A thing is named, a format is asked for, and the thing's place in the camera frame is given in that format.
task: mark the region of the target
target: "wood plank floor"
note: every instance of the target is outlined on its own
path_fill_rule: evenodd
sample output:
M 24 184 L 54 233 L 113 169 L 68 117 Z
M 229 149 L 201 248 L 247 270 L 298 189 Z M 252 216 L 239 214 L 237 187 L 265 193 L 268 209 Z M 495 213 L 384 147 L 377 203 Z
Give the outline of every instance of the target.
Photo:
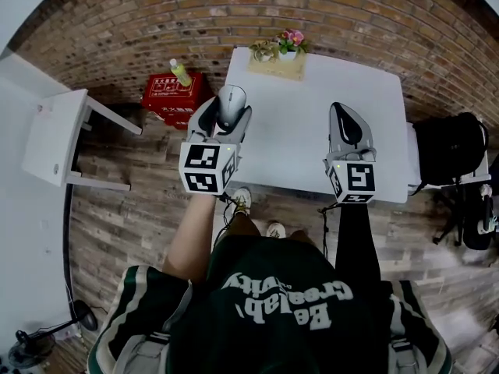
M 189 196 L 177 171 L 184 132 L 167 128 L 151 113 L 131 111 L 143 126 L 135 136 L 105 119 L 94 121 L 94 131 L 82 134 L 78 165 L 82 172 L 111 181 L 129 182 L 130 192 L 75 187 L 70 223 L 70 256 L 77 298 L 108 309 L 123 270 L 135 264 L 159 267 L 168 251 Z M 320 246 L 322 217 L 318 208 L 330 196 L 250 185 L 252 217 L 261 231 L 280 221 L 291 232 L 305 228 Z M 421 192 L 404 204 L 370 204 L 370 220 L 382 276 L 411 279 L 419 285 L 426 308 L 464 372 L 479 372 L 489 358 L 470 358 L 498 311 L 499 269 L 487 267 L 491 254 L 453 246 L 454 236 L 439 246 L 432 237 L 448 212 Z M 217 206 L 215 232 L 222 226 Z M 339 214 L 328 214 L 329 259 L 334 263 Z M 105 314 L 95 309 L 100 321 Z M 88 346 L 96 334 L 84 333 Z M 497 338 L 487 338 L 496 351 Z M 75 354 L 74 345 L 66 347 Z M 86 348 L 80 348 L 84 354 Z M 81 370 L 72 365 L 73 372 Z

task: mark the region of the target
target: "plant pot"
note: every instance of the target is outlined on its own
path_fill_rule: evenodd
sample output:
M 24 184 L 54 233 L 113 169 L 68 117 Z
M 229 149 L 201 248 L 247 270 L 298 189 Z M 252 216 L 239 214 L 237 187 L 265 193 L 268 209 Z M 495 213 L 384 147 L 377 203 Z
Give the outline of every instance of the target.
M 267 62 L 271 58 L 272 58 L 271 55 L 257 55 L 253 53 L 253 59 L 256 62 Z
M 296 51 L 288 51 L 286 54 L 282 54 L 279 51 L 279 59 L 281 61 L 292 61 L 296 58 Z

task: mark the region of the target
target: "striped sleeve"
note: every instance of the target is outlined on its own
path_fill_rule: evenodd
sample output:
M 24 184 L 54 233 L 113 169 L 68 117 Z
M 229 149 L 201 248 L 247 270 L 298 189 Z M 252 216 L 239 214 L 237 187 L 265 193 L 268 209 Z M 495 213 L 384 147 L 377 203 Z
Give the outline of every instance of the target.
M 444 338 L 431 322 L 419 296 L 417 285 L 411 281 L 394 281 L 391 301 L 394 313 L 399 311 L 398 323 L 404 335 L 423 353 L 428 374 L 448 374 L 452 370 L 452 357 Z
M 126 270 L 101 333 L 89 353 L 88 372 L 112 374 L 128 339 L 161 330 L 187 288 L 187 281 L 153 267 L 133 266 Z

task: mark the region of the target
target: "black bag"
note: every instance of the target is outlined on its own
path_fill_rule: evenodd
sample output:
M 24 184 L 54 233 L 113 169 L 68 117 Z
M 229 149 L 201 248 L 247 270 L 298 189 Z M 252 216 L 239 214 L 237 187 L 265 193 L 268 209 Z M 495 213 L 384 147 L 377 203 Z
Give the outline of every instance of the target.
M 459 183 L 475 171 L 487 151 L 489 136 L 474 114 L 430 118 L 414 124 L 419 150 L 421 185 Z

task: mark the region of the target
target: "table leg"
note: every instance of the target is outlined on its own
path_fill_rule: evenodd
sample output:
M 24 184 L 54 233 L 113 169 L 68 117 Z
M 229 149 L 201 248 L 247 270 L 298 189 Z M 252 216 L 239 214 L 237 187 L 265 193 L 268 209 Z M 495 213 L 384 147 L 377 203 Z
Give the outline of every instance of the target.
M 90 106 L 90 108 L 92 108 L 94 111 L 98 112 L 102 116 L 105 116 L 107 119 L 112 120 L 114 123 L 117 123 L 121 127 L 124 127 L 130 132 L 135 134 L 142 134 L 142 129 L 139 126 L 135 126 L 132 122 L 122 118 L 118 114 L 111 111 L 109 108 L 94 100 L 92 97 L 87 97 L 87 105 Z
M 77 174 L 66 176 L 65 181 L 69 184 L 74 185 L 86 185 L 88 187 L 95 187 L 97 189 L 110 189 L 119 191 L 130 191 L 130 184 L 114 183 L 114 182 L 103 182 L 102 180 L 97 180 L 94 178 L 82 178 Z

